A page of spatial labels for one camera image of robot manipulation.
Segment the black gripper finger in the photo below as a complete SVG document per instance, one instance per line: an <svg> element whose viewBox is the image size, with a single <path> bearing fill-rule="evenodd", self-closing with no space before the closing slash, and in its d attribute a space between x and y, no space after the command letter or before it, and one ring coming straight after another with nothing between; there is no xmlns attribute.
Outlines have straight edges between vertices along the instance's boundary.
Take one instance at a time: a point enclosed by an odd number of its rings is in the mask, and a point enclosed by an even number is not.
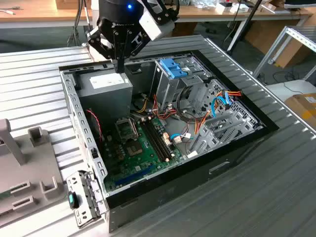
<svg viewBox="0 0 316 237"><path fill-rule="evenodd" d="M97 26L86 34L87 42L89 46L94 48L105 59L112 60L115 72L120 74L120 55L117 54L117 49L114 44L110 42L108 42L108 44L102 43L101 35L102 32Z"/></svg>
<svg viewBox="0 0 316 237"><path fill-rule="evenodd" d="M130 56L136 56L149 42L150 38L143 29L127 31L120 56L120 73L124 72L125 59L128 59Z"/></svg>

